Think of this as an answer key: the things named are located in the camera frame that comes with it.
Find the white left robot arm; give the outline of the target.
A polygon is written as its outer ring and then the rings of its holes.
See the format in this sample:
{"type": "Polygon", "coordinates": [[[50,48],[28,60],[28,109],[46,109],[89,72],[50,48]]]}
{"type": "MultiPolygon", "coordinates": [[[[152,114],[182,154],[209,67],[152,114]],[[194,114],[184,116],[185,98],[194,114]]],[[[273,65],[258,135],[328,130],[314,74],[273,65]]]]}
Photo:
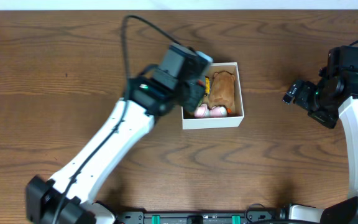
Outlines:
{"type": "Polygon", "coordinates": [[[124,96],[88,144],[44,181],[25,188],[26,217],[32,223],[115,223],[116,216],[95,197],[129,150],[175,105],[193,112],[206,89],[210,56],[170,44],[160,64],[128,79],[124,96]]]}

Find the pink and white duck toy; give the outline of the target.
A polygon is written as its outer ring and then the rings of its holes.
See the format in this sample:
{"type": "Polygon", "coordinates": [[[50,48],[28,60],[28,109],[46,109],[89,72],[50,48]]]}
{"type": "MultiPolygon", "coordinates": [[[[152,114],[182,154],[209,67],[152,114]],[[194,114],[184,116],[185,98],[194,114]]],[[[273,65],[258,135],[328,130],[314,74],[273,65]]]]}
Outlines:
{"type": "Polygon", "coordinates": [[[197,107],[194,112],[195,118],[224,118],[232,113],[231,109],[225,106],[213,106],[211,109],[208,108],[206,103],[203,103],[197,107]]]}

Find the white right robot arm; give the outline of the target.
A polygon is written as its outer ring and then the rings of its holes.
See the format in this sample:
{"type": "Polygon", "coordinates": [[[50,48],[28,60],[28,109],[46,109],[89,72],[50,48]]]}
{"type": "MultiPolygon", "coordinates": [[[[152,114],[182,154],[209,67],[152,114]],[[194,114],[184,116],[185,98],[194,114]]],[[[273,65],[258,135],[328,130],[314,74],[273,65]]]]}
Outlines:
{"type": "Polygon", "coordinates": [[[310,118],[329,129],[338,121],[342,123],[349,163],[348,198],[328,208],[292,205],[287,219],[291,223],[358,223],[358,47],[331,49],[319,75],[317,84],[294,81],[283,101],[303,108],[310,118]]]}

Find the grey and yellow toy truck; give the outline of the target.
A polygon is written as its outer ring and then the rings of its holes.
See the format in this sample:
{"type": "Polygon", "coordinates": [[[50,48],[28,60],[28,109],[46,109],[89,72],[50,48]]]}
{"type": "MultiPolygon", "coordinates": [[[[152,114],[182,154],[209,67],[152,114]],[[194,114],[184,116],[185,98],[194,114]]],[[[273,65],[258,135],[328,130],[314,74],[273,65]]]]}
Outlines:
{"type": "Polygon", "coordinates": [[[205,96],[208,96],[211,92],[211,83],[209,77],[205,77],[205,96]]]}

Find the brown plush bear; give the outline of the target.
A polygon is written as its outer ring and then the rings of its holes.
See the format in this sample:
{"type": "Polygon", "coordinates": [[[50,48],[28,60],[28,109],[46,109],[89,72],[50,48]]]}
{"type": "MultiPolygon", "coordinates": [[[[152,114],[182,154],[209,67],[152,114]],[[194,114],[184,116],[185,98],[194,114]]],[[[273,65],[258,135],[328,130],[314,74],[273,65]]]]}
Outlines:
{"type": "Polygon", "coordinates": [[[211,85],[211,93],[209,94],[208,104],[212,108],[214,106],[225,106],[231,108],[234,106],[235,76],[227,71],[215,72],[211,85]]]}

